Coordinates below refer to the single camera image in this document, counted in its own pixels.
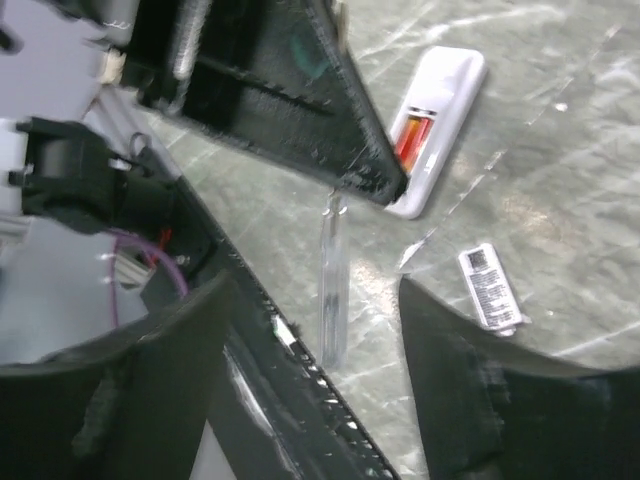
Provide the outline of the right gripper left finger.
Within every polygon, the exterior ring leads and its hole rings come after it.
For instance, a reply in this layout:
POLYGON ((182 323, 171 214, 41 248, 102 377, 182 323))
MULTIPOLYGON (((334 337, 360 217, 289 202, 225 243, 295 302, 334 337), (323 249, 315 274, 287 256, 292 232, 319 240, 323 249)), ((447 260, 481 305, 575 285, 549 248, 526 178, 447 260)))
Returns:
POLYGON ((179 302, 1 370, 5 479, 186 479, 222 361, 227 272, 179 302))

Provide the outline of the clear handle screwdriver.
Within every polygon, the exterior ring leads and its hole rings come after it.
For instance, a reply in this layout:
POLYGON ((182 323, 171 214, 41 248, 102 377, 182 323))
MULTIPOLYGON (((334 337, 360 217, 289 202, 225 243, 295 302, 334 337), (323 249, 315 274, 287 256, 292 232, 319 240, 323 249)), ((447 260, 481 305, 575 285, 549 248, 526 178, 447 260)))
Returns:
POLYGON ((345 360, 348 339, 349 253, 346 199, 332 192, 323 212, 319 280, 319 364, 337 369, 345 360))

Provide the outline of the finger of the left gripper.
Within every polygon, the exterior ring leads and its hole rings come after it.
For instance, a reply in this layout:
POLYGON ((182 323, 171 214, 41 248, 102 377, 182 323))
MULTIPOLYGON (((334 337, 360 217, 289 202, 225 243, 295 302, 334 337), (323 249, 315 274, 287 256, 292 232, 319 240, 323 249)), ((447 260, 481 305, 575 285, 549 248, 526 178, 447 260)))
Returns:
POLYGON ((124 83, 138 102, 379 205, 401 168, 334 1, 143 1, 124 83))

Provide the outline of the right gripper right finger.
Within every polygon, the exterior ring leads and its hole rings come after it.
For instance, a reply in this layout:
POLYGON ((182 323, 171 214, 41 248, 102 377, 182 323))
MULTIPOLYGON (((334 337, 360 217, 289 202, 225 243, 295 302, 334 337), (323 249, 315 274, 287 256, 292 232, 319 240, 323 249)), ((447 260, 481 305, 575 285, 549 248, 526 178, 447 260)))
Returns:
POLYGON ((497 337, 413 279, 404 352, 433 479, 635 479, 639 370, 602 370, 497 337))

